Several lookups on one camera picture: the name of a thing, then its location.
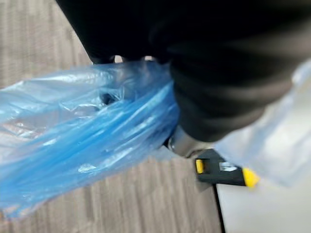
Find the metal part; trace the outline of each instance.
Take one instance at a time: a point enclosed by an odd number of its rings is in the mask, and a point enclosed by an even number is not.
[[[180,126],[177,126],[175,132],[168,141],[167,147],[175,154],[184,158],[191,158],[212,148],[212,144],[192,138]]]

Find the black pants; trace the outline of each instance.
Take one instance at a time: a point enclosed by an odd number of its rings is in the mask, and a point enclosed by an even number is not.
[[[57,2],[92,62],[108,63],[114,55],[169,61],[180,124],[202,141],[258,119],[311,56],[303,26],[311,19],[307,0]]]

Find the plastic bag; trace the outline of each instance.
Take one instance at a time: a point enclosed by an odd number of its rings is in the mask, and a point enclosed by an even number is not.
[[[144,160],[178,119],[167,66],[99,65],[0,91],[0,209],[42,202]]]
[[[293,83],[260,120],[215,145],[226,160],[286,186],[311,167],[311,60],[295,72]]]
[[[310,76],[311,62],[263,118],[215,149],[262,177],[296,181],[311,165]],[[25,216],[143,161],[176,126],[172,86],[167,65],[136,62],[63,71],[0,91],[0,209]]]

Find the floor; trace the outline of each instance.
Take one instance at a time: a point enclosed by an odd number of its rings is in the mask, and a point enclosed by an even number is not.
[[[0,0],[0,87],[88,65],[77,36],[52,0]],[[191,161],[148,160],[52,200],[0,233],[219,233],[213,189]]]

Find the plastic wrap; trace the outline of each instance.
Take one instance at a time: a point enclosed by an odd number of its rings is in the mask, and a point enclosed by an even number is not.
[[[0,91],[0,209],[42,202],[144,160],[178,118],[166,66],[99,65]]]

